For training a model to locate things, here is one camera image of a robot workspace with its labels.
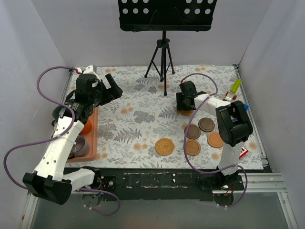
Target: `floral tablecloth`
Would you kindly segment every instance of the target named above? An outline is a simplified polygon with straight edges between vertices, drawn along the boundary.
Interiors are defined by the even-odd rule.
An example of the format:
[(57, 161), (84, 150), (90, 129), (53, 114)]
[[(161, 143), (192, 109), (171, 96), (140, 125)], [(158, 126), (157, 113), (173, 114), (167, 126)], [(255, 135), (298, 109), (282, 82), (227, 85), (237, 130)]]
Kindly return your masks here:
[[(175, 66), (174, 69), (175, 75), (168, 71), (165, 97), (164, 84), (159, 81), (153, 68), (148, 78), (144, 78), (147, 67), (98, 67), (98, 74), (104, 83), (108, 85), (104, 75), (111, 73), (122, 88), (123, 95), (99, 108), (98, 159), (67, 163), (66, 167), (190, 168), (183, 153), (183, 130), (190, 116), (183, 116), (176, 110), (180, 80), (191, 73), (207, 74), (216, 81), (219, 89), (217, 97), (222, 99), (237, 78), (234, 68), (230, 66)], [(77, 76), (73, 75), (69, 92), (75, 89)], [(194, 82), (198, 91), (215, 91), (213, 83), (201, 75), (188, 79)], [(238, 100), (244, 101), (241, 90), (237, 96)], [(198, 125), (203, 117), (213, 119), (216, 124), (216, 117), (203, 111), (197, 113), (193, 124)], [(214, 169), (220, 162), (222, 148), (209, 146), (207, 136), (208, 133), (202, 132), (197, 139), (201, 152), (197, 156), (188, 156), (196, 168)], [(156, 141), (163, 137), (175, 144), (169, 156), (161, 156), (154, 149)], [(249, 153), (239, 161), (245, 169), (263, 169), (260, 148), (255, 139), (254, 135), (249, 137), (245, 144)]]

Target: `wooden coaster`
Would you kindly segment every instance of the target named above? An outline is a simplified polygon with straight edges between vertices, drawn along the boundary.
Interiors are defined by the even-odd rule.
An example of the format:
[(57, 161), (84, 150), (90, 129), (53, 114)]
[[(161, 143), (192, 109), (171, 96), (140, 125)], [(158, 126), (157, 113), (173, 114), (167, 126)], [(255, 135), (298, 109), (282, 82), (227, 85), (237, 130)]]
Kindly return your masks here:
[(162, 156), (168, 156), (175, 149), (175, 145), (170, 139), (161, 138), (156, 142), (154, 148), (158, 154)]
[(194, 113), (194, 111), (178, 111), (178, 113), (182, 116), (190, 116)]
[(186, 141), (186, 153), (191, 156), (196, 156), (200, 153), (201, 146), (199, 142), (195, 140), (187, 140)]
[(210, 118), (202, 118), (199, 120), (198, 126), (202, 131), (211, 132), (215, 128), (215, 123)]
[(189, 139), (197, 139), (200, 137), (200, 135), (201, 135), (201, 131), (200, 131), (199, 127), (194, 124), (190, 124), (190, 128), (189, 128), (189, 131), (186, 136)]
[(220, 148), (224, 145), (224, 142), (218, 132), (212, 132), (208, 135), (208, 143), (214, 148)]

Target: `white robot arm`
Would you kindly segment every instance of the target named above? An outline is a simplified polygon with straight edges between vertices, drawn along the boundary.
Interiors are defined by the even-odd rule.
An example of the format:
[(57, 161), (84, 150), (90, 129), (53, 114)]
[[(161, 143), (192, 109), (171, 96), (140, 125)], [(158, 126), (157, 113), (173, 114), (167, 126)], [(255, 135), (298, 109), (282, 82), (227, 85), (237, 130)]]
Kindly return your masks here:
[[(53, 137), (39, 164), (32, 173), (25, 173), (23, 183), (30, 193), (57, 204), (64, 204), (72, 191), (83, 186), (91, 185), (96, 188), (97, 180), (101, 177), (100, 170), (93, 167), (83, 167), (80, 170), (64, 175), (64, 167), (71, 149), (79, 133), (87, 123), (93, 109), (121, 97), (122, 90), (115, 83), (110, 74), (106, 75), (110, 88), (106, 88), (96, 73), (94, 65), (88, 66), (76, 80), (76, 89), (67, 95), (65, 104), (75, 113), (73, 120), (69, 111), (58, 106), (53, 111), (57, 121)], [(72, 127), (66, 134), (70, 123)]]
[[(194, 98), (195, 107), (197, 108), (203, 101), (209, 97), (208, 94), (201, 94)], [(211, 115), (216, 117), (216, 110), (219, 107), (227, 107), (230, 106), (231, 103), (228, 101), (223, 101), (217, 98), (210, 97), (201, 107), (200, 110), (206, 111)], [(224, 143), (223, 152), (221, 156), (221, 160), (219, 162), (218, 168), (222, 169), (224, 167), (230, 165), (237, 165), (239, 161), (240, 152), (242, 151), (242, 147), (245, 142), (241, 141), (237, 143), (235, 146), (231, 146), (230, 144)], [(232, 167), (226, 170), (221, 171), (225, 176), (233, 174), (237, 171), (237, 167)]]
[[(197, 92), (192, 81), (181, 83), (180, 89), (182, 92), (176, 94), (178, 111), (195, 110), (209, 97), (205, 92)], [(200, 110), (217, 117), (219, 134), (224, 141), (218, 169), (237, 165), (242, 147), (253, 132), (244, 104), (241, 101), (230, 103), (210, 97), (200, 107)], [(237, 167), (221, 171), (224, 176), (234, 175), (236, 172)]]

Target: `white wall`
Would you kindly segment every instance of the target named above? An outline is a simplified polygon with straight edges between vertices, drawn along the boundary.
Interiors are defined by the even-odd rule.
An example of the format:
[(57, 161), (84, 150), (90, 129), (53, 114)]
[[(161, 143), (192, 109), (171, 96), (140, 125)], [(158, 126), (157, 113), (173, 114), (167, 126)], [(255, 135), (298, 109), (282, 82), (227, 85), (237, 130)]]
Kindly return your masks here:
[[(174, 65), (239, 63), (271, 1), (218, 0), (210, 31), (168, 32)], [(117, 0), (32, 2), (68, 65), (147, 66), (162, 37), (121, 31)]]
[[(48, 67), (65, 65), (30, 0), (0, 0), (0, 146), (1, 159), (13, 146), (50, 137), (55, 107), (36, 90), (39, 74)], [(46, 75), (41, 89), (60, 99), (67, 72)], [(46, 144), (19, 149), (8, 166), (19, 181), (40, 161)], [(27, 191), (13, 184), (0, 166), (0, 228), (18, 228)]]
[(273, 0), (240, 64), (268, 161), (305, 228), (305, 1)]

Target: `black music stand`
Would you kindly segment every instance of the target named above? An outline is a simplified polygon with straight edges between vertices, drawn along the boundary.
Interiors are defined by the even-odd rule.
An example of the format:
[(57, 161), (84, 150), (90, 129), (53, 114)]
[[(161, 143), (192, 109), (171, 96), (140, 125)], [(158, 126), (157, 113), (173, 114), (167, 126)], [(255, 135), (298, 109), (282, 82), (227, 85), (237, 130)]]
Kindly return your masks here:
[[(120, 28), (123, 31), (163, 31), (162, 40), (157, 41), (157, 47), (144, 77), (147, 77), (153, 64), (160, 81), (164, 81), (164, 96), (166, 96), (166, 73), (170, 66), (172, 74), (175, 74), (170, 40), (166, 38), (166, 31), (210, 30), (217, 0), (118, 0), (118, 2)], [(154, 63), (159, 48), (162, 49), (160, 71)], [(166, 49), (170, 59), (168, 67), (166, 67)]]

